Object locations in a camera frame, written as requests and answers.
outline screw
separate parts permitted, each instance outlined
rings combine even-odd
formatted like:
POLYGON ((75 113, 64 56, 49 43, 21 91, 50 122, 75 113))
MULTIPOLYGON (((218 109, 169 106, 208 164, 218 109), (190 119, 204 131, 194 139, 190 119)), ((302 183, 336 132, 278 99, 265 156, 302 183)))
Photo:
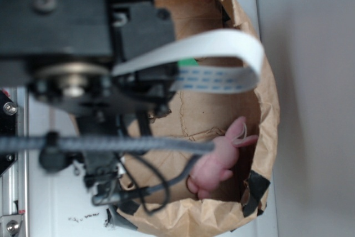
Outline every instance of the screw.
POLYGON ((12 115, 16 114, 17 107, 13 102, 7 102, 7 103, 5 103, 3 110, 6 115, 12 116, 12 115))
POLYGON ((7 161, 12 161, 13 160, 13 155, 6 155, 6 160, 7 161))
POLYGON ((57 0, 33 0, 32 7, 39 13, 50 13, 57 7, 57 0))
POLYGON ((18 224, 18 222, 15 220, 11 220, 6 225, 6 229, 10 233, 11 236, 16 236, 16 234, 18 234, 18 232, 20 231, 20 224, 18 224))

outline green component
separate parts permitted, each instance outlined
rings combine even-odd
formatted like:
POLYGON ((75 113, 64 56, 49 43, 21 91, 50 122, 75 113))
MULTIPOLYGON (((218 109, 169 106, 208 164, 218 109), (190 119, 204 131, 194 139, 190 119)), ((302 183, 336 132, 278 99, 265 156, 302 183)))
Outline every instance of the green component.
POLYGON ((198 66, 199 65, 194 58, 180 60, 177 64, 178 64, 178 66, 192 66, 192 65, 198 66))

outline ribbon cable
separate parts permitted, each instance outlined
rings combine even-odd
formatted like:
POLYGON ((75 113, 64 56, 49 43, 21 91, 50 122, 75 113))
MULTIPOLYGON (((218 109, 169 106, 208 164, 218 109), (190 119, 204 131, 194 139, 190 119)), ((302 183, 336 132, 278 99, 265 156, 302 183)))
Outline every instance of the ribbon cable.
POLYGON ((170 90, 235 94, 251 90, 259 82, 263 46, 249 34, 233 29, 213 30, 167 44, 117 64, 112 75, 124 75, 182 59, 207 57, 240 59, 244 67, 183 66, 170 90))

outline pink rabbit figurine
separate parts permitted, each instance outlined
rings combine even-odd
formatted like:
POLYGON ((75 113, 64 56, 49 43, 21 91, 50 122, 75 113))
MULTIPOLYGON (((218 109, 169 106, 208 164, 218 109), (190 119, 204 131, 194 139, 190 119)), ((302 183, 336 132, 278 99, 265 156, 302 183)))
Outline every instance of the pink rabbit figurine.
POLYGON ((230 170, 238 161, 239 147, 257 142, 258 135, 246 137, 246 118, 237 118, 224 136, 216 137, 215 150, 197 161, 187 179, 189 190, 199 199, 209 198, 219 183, 233 176, 230 170))

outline brown paper bag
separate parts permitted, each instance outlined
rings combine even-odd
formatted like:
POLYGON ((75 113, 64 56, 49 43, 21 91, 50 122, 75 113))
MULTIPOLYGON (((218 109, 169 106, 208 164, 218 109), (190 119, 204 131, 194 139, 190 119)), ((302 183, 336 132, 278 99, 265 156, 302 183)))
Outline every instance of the brown paper bag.
MULTIPOLYGON (((175 24, 177 39, 218 28, 234 28, 255 37, 252 24, 237 0, 155 0, 167 8, 175 24)), ((197 59, 200 65, 236 66, 226 58, 197 59)), ((171 188, 171 203, 148 216, 142 206, 117 212, 138 231, 156 236, 215 236, 234 230, 261 214, 266 207, 267 188, 276 156, 279 104, 276 86, 265 57, 261 81, 254 91, 217 95, 177 92, 170 102, 171 113, 151 124, 155 136, 171 136, 192 141, 211 140, 223 135, 239 116, 247 118, 248 134, 259 134, 253 147, 242 148, 233 168, 234 177, 223 182, 212 199, 197 200, 186 187, 186 180, 171 188)), ((129 127, 138 134, 137 124, 129 127)), ((157 166, 166 179, 177 176, 191 155, 179 152, 149 152, 144 157, 157 166)), ((126 158, 128 169, 140 186, 160 183, 149 170, 126 158)), ((131 188, 128 177, 122 186, 131 188)), ((159 206, 163 192, 147 198, 150 209, 159 206)))

